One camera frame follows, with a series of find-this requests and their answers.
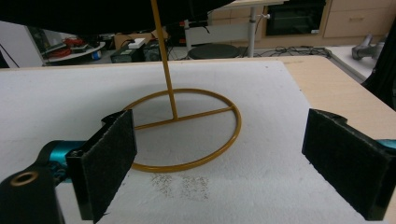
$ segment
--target cabinet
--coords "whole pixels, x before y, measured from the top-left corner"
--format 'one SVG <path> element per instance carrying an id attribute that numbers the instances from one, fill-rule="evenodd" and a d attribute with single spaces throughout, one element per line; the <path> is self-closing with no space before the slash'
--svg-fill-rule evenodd
<path id="1" fill-rule="evenodd" d="M 324 37 L 384 35 L 393 22 L 394 1 L 332 0 Z"/>

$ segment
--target gold metal stand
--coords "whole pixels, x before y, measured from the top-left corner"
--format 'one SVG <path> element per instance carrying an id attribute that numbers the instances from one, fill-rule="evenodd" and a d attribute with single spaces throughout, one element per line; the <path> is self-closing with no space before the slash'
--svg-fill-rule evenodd
<path id="1" fill-rule="evenodd" d="M 177 171 L 182 171 L 182 170 L 188 170 L 190 168 L 197 167 L 199 165 L 202 165 L 209 161 L 212 161 L 213 159 L 215 159 L 217 156 L 219 156 L 221 153 L 223 153 L 225 150 L 227 150 L 233 144 L 233 142 L 235 141 L 235 139 L 237 138 L 237 136 L 241 130 L 241 124 L 242 124 L 241 114 L 239 113 L 238 108 L 232 101 L 230 101 L 226 97 L 224 97 L 220 94 L 217 94 L 213 91 L 204 91 L 204 90 L 198 90 L 198 89 L 175 89 L 174 90 L 172 88 L 172 81 L 171 81 L 171 77 L 169 74 L 169 66 L 168 66 L 168 61 L 167 61 L 165 41 L 163 39 L 163 28 L 161 26 L 160 12 L 158 10 L 157 0 L 151 0 L 151 7 L 152 7 L 153 15 L 154 15 L 155 28 L 157 30 L 158 40 L 159 40 L 159 44 L 160 44 L 160 53 L 161 53 L 161 57 L 162 57 L 162 61 L 163 61 L 163 71 L 165 73 L 167 91 L 159 91 L 159 92 L 153 93 L 151 95 L 148 95 L 146 97 L 143 97 L 143 98 L 131 103 L 130 105 L 127 105 L 124 108 L 124 110 L 131 109 L 134 106 L 139 105 L 143 102 L 146 102 L 150 99 L 153 99 L 153 98 L 156 98 L 159 96 L 163 96 L 163 95 L 169 95 L 169 100 L 170 100 L 171 107 L 172 107 L 173 118 L 164 120 L 164 121 L 160 121 L 160 122 L 154 122 L 154 123 L 150 123 L 150 124 L 137 126 L 137 127 L 135 127 L 135 129 L 140 130 L 140 129 L 152 128 L 152 127 L 156 127 L 156 126 L 160 126 L 160 125 L 179 122 L 182 120 L 197 119 L 197 118 L 211 116 L 211 115 L 228 112 L 228 111 L 233 111 L 233 113 L 235 115 L 235 119 L 236 119 L 236 125 L 235 125 L 235 129 L 233 132 L 233 136 L 231 136 L 231 138 L 218 150 L 214 151 L 213 153 L 211 153 L 208 156 L 205 156 L 199 160 L 182 163 L 182 164 L 177 164 L 177 165 L 171 165 L 171 166 L 150 166 L 150 165 L 144 165 L 144 164 L 138 164 L 138 163 L 134 163 L 132 165 L 132 167 L 136 170 L 145 171 L 145 172 L 153 172 L 153 173 L 167 173 L 167 172 L 177 172 Z M 221 100 L 228 107 L 179 118 L 177 116 L 175 93 L 196 93 L 196 94 L 211 96 L 213 98 Z"/>

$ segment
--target gold rod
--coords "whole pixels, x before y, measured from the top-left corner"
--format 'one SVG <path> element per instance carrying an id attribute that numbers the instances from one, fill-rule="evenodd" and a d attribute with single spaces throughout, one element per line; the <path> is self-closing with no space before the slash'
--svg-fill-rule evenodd
<path id="1" fill-rule="evenodd" d="M 175 120 L 175 119 L 167 119 L 167 120 L 163 120 L 163 121 L 159 121 L 159 122 L 143 124 L 143 125 L 139 125 L 139 126 L 134 127 L 134 129 L 135 130 L 142 130 L 142 129 L 146 129 L 146 128 L 152 128 L 152 127 L 157 127 L 157 126 L 161 126 L 161 125 L 165 125 L 165 124 L 175 123 L 175 122 L 182 121 L 182 120 L 187 120 L 187 119 L 198 119 L 198 118 L 205 117 L 205 116 L 210 116 L 210 115 L 215 115 L 215 114 L 227 112 L 227 111 L 230 111 L 230 110 L 233 110 L 233 109 L 234 109 L 234 106 L 229 106 L 229 107 L 225 107 L 225 108 L 222 108 L 222 109 L 206 111 L 206 112 L 198 113 L 198 114 L 194 114 L 194 115 L 188 115 L 186 117 L 178 118 L 177 120 Z"/>
<path id="2" fill-rule="evenodd" d="M 152 14 L 154 16 L 155 29 L 157 30 L 158 41 L 160 44 L 161 59 L 163 61 L 163 71 L 165 72 L 166 86 L 168 88 L 169 100 L 171 101 L 173 119 L 178 120 L 175 95 L 173 93 L 172 80 L 169 74 L 165 41 L 163 39 L 163 27 L 161 26 L 160 11 L 158 10 L 157 0 L 151 0 L 151 8 L 152 8 Z"/>

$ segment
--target metal stand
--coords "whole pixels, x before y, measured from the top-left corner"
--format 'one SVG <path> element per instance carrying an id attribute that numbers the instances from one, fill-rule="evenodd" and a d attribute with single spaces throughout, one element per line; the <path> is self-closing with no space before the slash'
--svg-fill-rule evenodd
<path id="1" fill-rule="evenodd" d="M 159 96 L 163 96 L 163 95 L 169 95 L 169 100 L 170 100 L 171 107 L 172 107 L 173 118 L 164 120 L 164 121 L 160 121 L 160 122 L 154 122 L 154 123 L 150 123 L 150 124 L 141 125 L 141 126 L 135 127 L 135 129 L 140 130 L 140 129 L 152 128 L 152 127 L 156 127 L 156 126 L 160 126 L 160 125 L 179 122 L 182 120 L 197 119 L 197 118 L 211 116 L 211 115 L 228 112 L 228 111 L 233 111 L 233 113 L 235 115 L 235 119 L 236 119 L 236 125 L 235 125 L 233 136 L 231 136 L 231 138 L 221 148 L 219 148 L 218 150 L 214 151 L 213 153 L 211 153 L 208 156 L 205 156 L 199 160 L 182 163 L 182 164 L 177 164 L 177 165 L 171 165 L 171 166 L 150 166 L 150 165 L 144 165 L 144 164 L 138 164 L 138 163 L 134 163 L 132 165 L 132 167 L 136 170 L 145 171 L 145 172 L 153 172 L 153 173 L 167 173 L 167 172 L 177 172 L 177 171 L 182 171 L 182 170 L 188 170 L 190 168 L 197 167 L 199 165 L 202 165 L 209 161 L 212 161 L 217 156 L 219 156 L 221 153 L 223 153 L 225 150 L 227 150 L 233 144 L 233 142 L 237 138 L 238 134 L 240 133 L 242 119 L 241 119 L 241 115 L 240 115 L 239 110 L 236 107 L 236 105 L 232 101 L 230 101 L 229 99 L 227 99 L 226 97 L 224 97 L 222 95 L 219 95 L 212 91 L 204 91 L 204 90 L 198 90 L 198 89 L 175 89 L 174 90 L 172 88 L 172 81 L 170 78 L 169 66 L 168 66 L 168 61 L 167 61 L 167 57 L 166 57 L 167 53 L 166 53 L 166 48 L 165 48 L 165 42 L 163 39 L 163 28 L 161 25 L 160 13 L 158 10 L 157 0 L 151 0 L 151 7 L 152 7 L 153 15 L 154 15 L 155 27 L 157 30 L 158 40 L 159 40 L 159 44 L 160 44 L 160 53 L 161 53 L 161 57 L 162 57 L 162 61 L 163 61 L 163 71 L 165 73 L 167 91 L 159 91 L 159 92 L 153 93 L 151 95 L 148 95 L 146 97 L 143 97 L 143 98 L 131 103 L 130 105 L 127 105 L 124 108 L 124 110 L 131 109 L 134 106 L 139 105 L 143 102 L 146 102 L 150 99 L 153 99 L 153 98 L 156 98 Z M 204 113 L 193 114 L 193 115 L 189 115 L 189 116 L 180 118 L 177 115 L 175 93 L 186 93 L 186 92 L 203 94 L 203 95 L 214 97 L 214 98 L 219 99 L 222 102 L 224 102 L 228 107 L 218 109 L 218 110 L 207 111 Z"/>

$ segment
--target wall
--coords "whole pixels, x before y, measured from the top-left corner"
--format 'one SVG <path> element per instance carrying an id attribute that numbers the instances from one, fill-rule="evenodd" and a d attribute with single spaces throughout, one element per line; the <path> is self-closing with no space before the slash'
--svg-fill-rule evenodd
<path id="1" fill-rule="evenodd" d="M 38 67 L 43 65 L 38 50 L 25 26 L 0 21 L 0 44 L 14 59 L 19 67 Z M 9 67 L 17 67 L 0 48 Z"/>

